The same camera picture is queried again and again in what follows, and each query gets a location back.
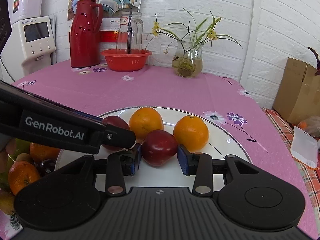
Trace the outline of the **tangerine with stem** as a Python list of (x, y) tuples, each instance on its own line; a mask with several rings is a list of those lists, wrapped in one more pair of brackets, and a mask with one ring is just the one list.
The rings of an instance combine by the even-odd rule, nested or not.
[(37, 164), (40, 164), (45, 160), (56, 161), (61, 150), (58, 148), (44, 146), (31, 142), (29, 151), (33, 161), (35, 161), (35, 163)]

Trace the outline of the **brown kiwi fruit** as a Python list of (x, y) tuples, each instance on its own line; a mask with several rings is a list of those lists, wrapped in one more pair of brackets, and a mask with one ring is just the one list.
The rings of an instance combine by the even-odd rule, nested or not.
[(27, 154), (27, 153), (19, 154), (16, 158), (16, 162), (19, 162), (19, 161), (26, 161), (26, 162), (30, 163), (31, 165), (34, 164), (32, 157), (30, 156), (30, 154)]

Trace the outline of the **large red apple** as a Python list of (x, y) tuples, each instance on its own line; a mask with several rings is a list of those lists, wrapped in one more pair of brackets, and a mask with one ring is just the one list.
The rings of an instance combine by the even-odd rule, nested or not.
[(164, 130), (150, 132), (141, 145), (142, 157), (149, 165), (155, 167), (164, 165), (177, 151), (177, 140)]

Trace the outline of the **large smooth orange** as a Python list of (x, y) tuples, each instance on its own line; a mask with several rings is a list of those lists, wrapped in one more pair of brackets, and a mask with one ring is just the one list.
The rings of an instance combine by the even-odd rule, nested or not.
[(164, 124), (161, 115), (151, 107), (143, 107), (135, 111), (129, 120), (129, 127), (135, 133), (138, 141), (155, 130), (163, 130)]

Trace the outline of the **dark plum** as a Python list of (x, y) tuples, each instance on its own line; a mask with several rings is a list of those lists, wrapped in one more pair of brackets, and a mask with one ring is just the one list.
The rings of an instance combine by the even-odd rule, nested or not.
[(50, 160), (50, 159), (44, 160), (42, 163), (40, 163), (40, 165), (37, 168), (40, 176), (45, 177), (48, 174), (54, 172), (55, 171), (55, 164), (56, 164), (56, 161)]

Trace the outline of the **small tangerine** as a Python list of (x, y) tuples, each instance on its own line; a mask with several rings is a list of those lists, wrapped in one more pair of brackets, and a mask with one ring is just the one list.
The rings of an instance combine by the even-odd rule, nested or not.
[(40, 178), (37, 168), (27, 161), (15, 162), (8, 173), (8, 183), (14, 195)]

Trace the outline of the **white porcelain plate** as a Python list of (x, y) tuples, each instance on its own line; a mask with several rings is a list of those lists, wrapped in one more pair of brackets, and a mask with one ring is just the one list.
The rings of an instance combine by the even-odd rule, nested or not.
[[(127, 107), (114, 111), (110, 111), (99, 115), (100, 118), (108, 116), (117, 116), (129, 124), (131, 116), (142, 107)], [(183, 117), (195, 115), (180, 109), (152, 106), (160, 116), (164, 123), (164, 130), (173, 135), (174, 128)], [(224, 160), (226, 155), (233, 154), (249, 163), (253, 163), (247, 151), (243, 146), (227, 132), (216, 121), (209, 117), (198, 116), (207, 126), (209, 138), (207, 144), (195, 153), (205, 153), (213, 159)], [(156, 151), (142, 151), (142, 160), (139, 164), (138, 171), (132, 176), (125, 176), (125, 185), (127, 192), (132, 187), (188, 187), (192, 191), (195, 175), (185, 176), (178, 162), (178, 153), (172, 157), (165, 157), (163, 153), (156, 157)], [(94, 155), (95, 160), (107, 159), (113, 152), (107, 150), (104, 146), (100, 147), (99, 153)], [(55, 170), (58, 170), (76, 159), (84, 156), (85, 153), (74, 152), (69, 150), (61, 150), (55, 164)], [(99, 191), (105, 191), (106, 175), (97, 175), (95, 188)], [(213, 175), (214, 190), (220, 190), (224, 186), (223, 175), (218, 173)]]

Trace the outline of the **pink floral tablecloth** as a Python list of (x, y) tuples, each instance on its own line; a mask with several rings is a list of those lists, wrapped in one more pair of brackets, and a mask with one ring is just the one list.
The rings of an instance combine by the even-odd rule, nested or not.
[(242, 126), (229, 121), (223, 127), (245, 148), (253, 164), (295, 185), (308, 196), (295, 161), (278, 131), (253, 98), (235, 80), (202, 73), (177, 76), (171, 68), (145, 66), (135, 72), (115, 72), (101, 63), (74, 69), (63, 61), (30, 74), (15, 86), (49, 100), (91, 114), (133, 106), (181, 109), (203, 116), (229, 113), (242, 116)]

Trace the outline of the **red thermos jug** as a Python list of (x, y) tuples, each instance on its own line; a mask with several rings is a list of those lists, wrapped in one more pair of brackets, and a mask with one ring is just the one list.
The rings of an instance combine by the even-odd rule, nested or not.
[(72, 68), (91, 67), (100, 63), (99, 30), (102, 20), (103, 8), (97, 0), (77, 2), (70, 32)]

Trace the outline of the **red plastic basket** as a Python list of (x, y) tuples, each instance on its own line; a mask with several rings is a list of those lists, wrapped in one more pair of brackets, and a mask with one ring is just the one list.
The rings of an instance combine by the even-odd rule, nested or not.
[(152, 52), (149, 50), (134, 49), (132, 54), (126, 50), (107, 49), (101, 52), (106, 60), (108, 68), (116, 72), (132, 72), (142, 69)]

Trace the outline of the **glass vase with plant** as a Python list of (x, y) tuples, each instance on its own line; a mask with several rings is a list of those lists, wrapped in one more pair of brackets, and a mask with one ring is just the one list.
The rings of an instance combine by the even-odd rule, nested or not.
[(161, 25), (155, 15), (152, 29), (146, 36), (147, 44), (145, 46), (145, 49), (148, 49), (153, 40), (162, 36), (170, 38), (171, 41), (163, 51), (167, 55), (170, 46), (176, 43), (177, 48), (172, 57), (171, 66), (178, 76), (196, 77), (202, 72), (202, 49), (206, 44), (212, 46), (215, 41), (222, 40), (232, 42), (239, 47), (242, 46), (234, 37), (216, 32), (216, 26), (222, 20), (221, 17), (215, 17), (211, 14), (210, 17), (197, 23), (191, 12), (187, 9), (184, 11), (191, 17), (188, 24), (176, 21)]

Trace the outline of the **white plastic pouch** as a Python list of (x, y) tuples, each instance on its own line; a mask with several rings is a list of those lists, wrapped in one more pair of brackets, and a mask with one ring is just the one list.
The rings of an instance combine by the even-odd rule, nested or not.
[(316, 170), (318, 167), (319, 141), (297, 126), (293, 129), (291, 155), (300, 163)]

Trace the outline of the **brown cardboard box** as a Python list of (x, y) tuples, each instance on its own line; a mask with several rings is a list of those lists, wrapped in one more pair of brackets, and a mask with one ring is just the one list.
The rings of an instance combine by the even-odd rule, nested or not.
[(319, 116), (319, 76), (312, 65), (288, 58), (276, 98), (273, 103), (287, 122), (299, 124), (312, 116)]

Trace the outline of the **clear plastic bag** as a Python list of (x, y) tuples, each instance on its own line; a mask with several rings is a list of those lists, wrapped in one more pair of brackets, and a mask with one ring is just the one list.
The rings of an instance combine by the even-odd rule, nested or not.
[(320, 117), (319, 116), (312, 116), (305, 120), (302, 120), (298, 124), (298, 127), (314, 138), (320, 137)]

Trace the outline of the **clear glass pitcher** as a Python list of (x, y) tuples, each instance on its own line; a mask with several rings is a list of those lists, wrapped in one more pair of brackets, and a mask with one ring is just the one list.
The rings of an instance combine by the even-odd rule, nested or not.
[(142, 51), (143, 21), (141, 12), (122, 12), (116, 50), (120, 54), (138, 54)]

